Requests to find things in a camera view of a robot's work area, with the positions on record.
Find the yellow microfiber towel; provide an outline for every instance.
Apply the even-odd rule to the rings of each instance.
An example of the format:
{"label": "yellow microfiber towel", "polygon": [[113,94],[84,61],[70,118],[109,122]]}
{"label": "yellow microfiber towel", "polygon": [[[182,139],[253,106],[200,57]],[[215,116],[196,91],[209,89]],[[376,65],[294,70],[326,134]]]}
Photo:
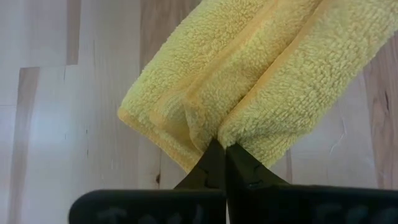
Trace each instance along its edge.
{"label": "yellow microfiber towel", "polygon": [[[279,13],[294,13],[284,17],[273,13],[282,9],[283,1],[203,1],[146,66],[123,100],[119,117],[186,171],[196,164],[217,130],[224,147],[238,142],[263,164],[271,165],[299,136],[312,130],[398,28],[397,0],[322,0],[318,6],[319,1],[299,1],[307,4],[307,13],[301,20],[293,19],[292,33],[286,30],[289,24],[278,21],[289,21],[285,17],[299,12],[285,5]],[[234,12],[224,11],[226,7]],[[277,29],[266,24],[275,24]],[[266,43],[255,38],[262,37],[260,27],[269,29]],[[285,42],[277,39],[278,31]],[[280,48],[261,49],[274,46],[273,40],[281,43]],[[239,60],[248,63],[247,72],[239,72]],[[215,104],[214,113],[220,114],[209,113]],[[178,117],[181,111],[186,121]]]}
{"label": "yellow microfiber towel", "polygon": [[149,120],[149,112],[164,92],[208,64],[268,1],[203,0],[142,71],[123,99],[119,118],[190,170],[201,152],[156,128]]}
{"label": "yellow microfiber towel", "polygon": [[220,143],[238,142],[272,165],[314,128],[397,29],[397,0],[324,0],[223,121]]}
{"label": "yellow microfiber towel", "polygon": [[267,2],[203,70],[164,93],[151,121],[204,151],[226,115],[294,40],[320,2]]}

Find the towel fold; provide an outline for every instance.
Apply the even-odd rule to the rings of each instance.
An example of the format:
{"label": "towel fold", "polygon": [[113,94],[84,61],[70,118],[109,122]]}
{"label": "towel fold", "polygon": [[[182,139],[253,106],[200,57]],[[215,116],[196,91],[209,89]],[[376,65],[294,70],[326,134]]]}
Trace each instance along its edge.
{"label": "towel fold", "polygon": [[204,0],[118,115],[186,171],[214,137],[270,166],[397,29],[396,0]]}
{"label": "towel fold", "polygon": [[294,40],[321,0],[273,0],[203,70],[164,93],[151,121],[204,151],[226,115]]}

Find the towel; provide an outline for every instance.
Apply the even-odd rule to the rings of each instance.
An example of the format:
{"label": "towel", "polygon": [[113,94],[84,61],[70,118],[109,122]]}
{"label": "towel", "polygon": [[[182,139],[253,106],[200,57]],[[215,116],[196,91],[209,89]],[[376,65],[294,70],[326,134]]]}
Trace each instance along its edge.
{"label": "towel", "polygon": [[398,29],[397,15],[396,0],[203,1],[118,115],[186,171],[214,137],[269,167]]}
{"label": "towel", "polygon": [[204,151],[226,115],[294,40],[320,2],[269,1],[203,70],[164,93],[151,121]]}
{"label": "towel", "polygon": [[192,145],[156,128],[149,113],[163,93],[210,62],[270,0],[203,0],[173,31],[123,99],[119,118],[185,170],[201,157]]}

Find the black plastic tool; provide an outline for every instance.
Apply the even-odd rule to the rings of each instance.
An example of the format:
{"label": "black plastic tool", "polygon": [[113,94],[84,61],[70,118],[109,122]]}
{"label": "black plastic tool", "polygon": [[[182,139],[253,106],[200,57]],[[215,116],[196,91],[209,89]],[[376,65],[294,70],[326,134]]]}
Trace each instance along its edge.
{"label": "black plastic tool", "polygon": [[398,223],[398,192],[289,185],[238,144],[213,140],[174,190],[97,190],[71,207],[70,224]]}

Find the dark wood plank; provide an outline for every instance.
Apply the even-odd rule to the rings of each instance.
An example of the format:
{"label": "dark wood plank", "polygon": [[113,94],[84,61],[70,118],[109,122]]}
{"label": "dark wood plank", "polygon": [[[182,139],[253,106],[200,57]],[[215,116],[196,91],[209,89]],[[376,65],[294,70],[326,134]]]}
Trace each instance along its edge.
{"label": "dark wood plank", "polygon": [[141,68],[201,0],[141,0]]}
{"label": "dark wood plank", "polygon": [[12,151],[8,223],[20,223],[22,194],[25,186],[30,119],[39,79],[39,68],[22,68],[19,73],[14,149]]}
{"label": "dark wood plank", "polygon": [[67,0],[67,65],[77,65],[79,59],[81,0]]}
{"label": "dark wood plank", "polygon": [[377,182],[398,189],[398,32],[364,69]]}

